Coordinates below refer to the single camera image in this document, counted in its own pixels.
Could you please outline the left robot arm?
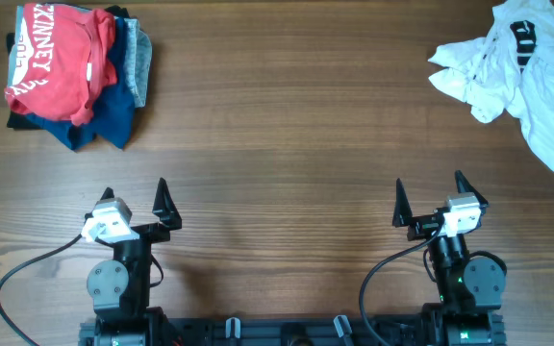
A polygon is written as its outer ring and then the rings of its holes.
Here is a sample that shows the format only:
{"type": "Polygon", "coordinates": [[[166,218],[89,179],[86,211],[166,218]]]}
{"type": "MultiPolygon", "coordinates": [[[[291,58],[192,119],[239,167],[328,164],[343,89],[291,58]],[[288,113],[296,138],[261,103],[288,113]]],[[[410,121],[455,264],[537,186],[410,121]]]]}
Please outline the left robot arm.
{"type": "Polygon", "coordinates": [[[96,264],[88,274],[87,291],[95,322],[81,326],[80,345],[181,345],[183,338],[161,308],[149,306],[152,266],[158,262],[152,245],[168,242],[182,228],[182,217],[170,196],[167,182],[159,179],[152,213],[154,223],[132,226],[132,212],[107,188],[95,204],[81,236],[113,250],[113,257],[96,264]]]}

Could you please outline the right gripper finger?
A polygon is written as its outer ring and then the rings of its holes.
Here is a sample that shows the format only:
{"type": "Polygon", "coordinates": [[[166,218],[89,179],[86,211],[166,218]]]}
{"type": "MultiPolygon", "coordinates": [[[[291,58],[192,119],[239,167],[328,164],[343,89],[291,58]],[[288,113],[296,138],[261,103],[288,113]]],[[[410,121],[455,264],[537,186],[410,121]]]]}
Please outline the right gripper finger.
{"type": "Polygon", "coordinates": [[[461,170],[456,170],[454,176],[459,193],[473,193],[481,208],[487,208],[489,206],[488,200],[473,185],[470,184],[461,170]]]}
{"type": "Polygon", "coordinates": [[[395,183],[395,205],[392,217],[392,226],[395,228],[405,227],[411,223],[413,217],[412,209],[400,179],[395,183]]]}

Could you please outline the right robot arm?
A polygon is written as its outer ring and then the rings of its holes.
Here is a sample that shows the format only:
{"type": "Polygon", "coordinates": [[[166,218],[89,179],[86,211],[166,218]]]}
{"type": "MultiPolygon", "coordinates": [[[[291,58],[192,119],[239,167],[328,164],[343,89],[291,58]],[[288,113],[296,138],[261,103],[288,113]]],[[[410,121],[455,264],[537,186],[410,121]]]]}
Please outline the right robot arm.
{"type": "Polygon", "coordinates": [[[461,171],[455,172],[457,193],[430,214],[413,215],[405,188],[396,182],[392,225],[406,227],[410,241],[423,240],[427,273],[434,278],[440,301],[422,307],[416,323],[417,345],[481,345],[507,343],[502,306],[507,265],[488,251],[471,252],[466,235],[482,226],[488,200],[461,171]]]}

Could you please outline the white t-shirt black print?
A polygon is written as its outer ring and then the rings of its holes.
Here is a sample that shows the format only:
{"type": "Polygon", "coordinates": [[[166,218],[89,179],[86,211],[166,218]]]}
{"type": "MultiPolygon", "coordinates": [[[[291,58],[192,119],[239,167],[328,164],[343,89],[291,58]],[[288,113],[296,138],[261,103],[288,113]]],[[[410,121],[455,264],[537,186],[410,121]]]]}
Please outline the white t-shirt black print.
{"type": "Polygon", "coordinates": [[[437,47],[429,78],[442,93],[491,123],[502,112],[518,119],[533,154],[554,172],[554,5],[507,0],[493,7],[489,32],[437,47]]]}

